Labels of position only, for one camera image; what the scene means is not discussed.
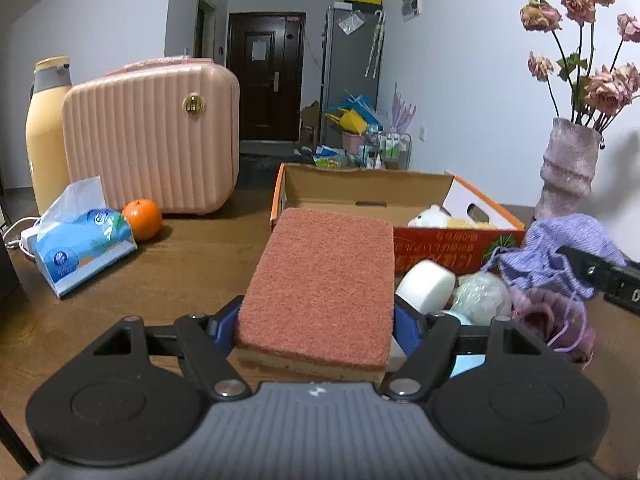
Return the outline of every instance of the thermos bottle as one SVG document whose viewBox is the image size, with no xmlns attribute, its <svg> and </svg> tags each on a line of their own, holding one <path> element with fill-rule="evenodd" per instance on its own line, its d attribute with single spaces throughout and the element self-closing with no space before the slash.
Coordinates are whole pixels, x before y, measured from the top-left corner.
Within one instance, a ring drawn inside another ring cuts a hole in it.
<svg viewBox="0 0 640 480">
<path fill-rule="evenodd" d="M 50 57 L 36 63 L 26 137 L 33 192 L 40 214 L 69 185 L 62 103 L 71 88 L 69 58 Z"/>
</svg>

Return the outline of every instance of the sponge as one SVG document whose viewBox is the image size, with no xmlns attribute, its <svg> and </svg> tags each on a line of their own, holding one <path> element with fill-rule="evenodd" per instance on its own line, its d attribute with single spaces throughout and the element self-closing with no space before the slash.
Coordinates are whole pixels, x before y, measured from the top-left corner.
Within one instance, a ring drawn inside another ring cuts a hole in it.
<svg viewBox="0 0 640 480">
<path fill-rule="evenodd" d="M 239 358 L 331 380 L 379 383 L 393 306 L 391 224 L 289 208 L 242 302 Z"/>
</svg>

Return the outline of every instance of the suitcase handle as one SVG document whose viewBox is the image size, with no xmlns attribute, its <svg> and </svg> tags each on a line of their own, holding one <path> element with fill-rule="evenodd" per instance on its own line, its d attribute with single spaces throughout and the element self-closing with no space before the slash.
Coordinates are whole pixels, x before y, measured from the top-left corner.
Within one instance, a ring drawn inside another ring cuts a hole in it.
<svg viewBox="0 0 640 480">
<path fill-rule="evenodd" d="M 148 68 L 156 68 L 159 66 L 171 66 L 179 64 L 213 64 L 211 59 L 201 59 L 199 57 L 190 56 L 169 56 L 169 57 L 156 57 L 153 59 L 145 59 L 137 63 L 130 63 L 117 70 L 111 70 L 107 72 L 106 76 L 127 74 L 130 72 L 136 72 L 137 70 L 143 70 Z"/>
</svg>

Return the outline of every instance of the purple knitted fabric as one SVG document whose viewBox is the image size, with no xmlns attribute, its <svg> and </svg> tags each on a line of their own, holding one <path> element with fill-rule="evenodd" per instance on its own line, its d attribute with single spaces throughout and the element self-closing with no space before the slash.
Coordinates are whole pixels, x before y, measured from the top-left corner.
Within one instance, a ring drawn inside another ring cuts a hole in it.
<svg viewBox="0 0 640 480">
<path fill-rule="evenodd" d="M 497 262 L 507 286 L 521 290 L 546 288 L 567 297 L 575 292 L 582 300 L 592 299 L 596 290 L 578 280 L 567 257 L 556 253 L 563 245 L 626 266 L 622 252 L 600 223 L 591 216 L 576 213 L 533 222 L 523 248 L 504 249 L 501 253 L 496 249 L 482 271 L 487 272 Z"/>
<path fill-rule="evenodd" d="M 587 325 L 587 311 L 582 300 L 573 300 L 544 288 L 523 292 L 512 286 L 509 292 L 513 300 L 511 319 L 527 327 L 569 361 L 582 367 L 589 364 L 596 333 Z"/>
</svg>

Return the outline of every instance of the door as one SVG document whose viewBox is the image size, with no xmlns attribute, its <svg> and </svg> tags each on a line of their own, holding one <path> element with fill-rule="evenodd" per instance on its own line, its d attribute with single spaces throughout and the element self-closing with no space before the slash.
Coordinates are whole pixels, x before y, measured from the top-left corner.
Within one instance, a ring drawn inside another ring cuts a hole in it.
<svg viewBox="0 0 640 480">
<path fill-rule="evenodd" d="M 229 15 L 227 67 L 240 81 L 240 139 L 298 140 L 303 13 Z"/>
</svg>

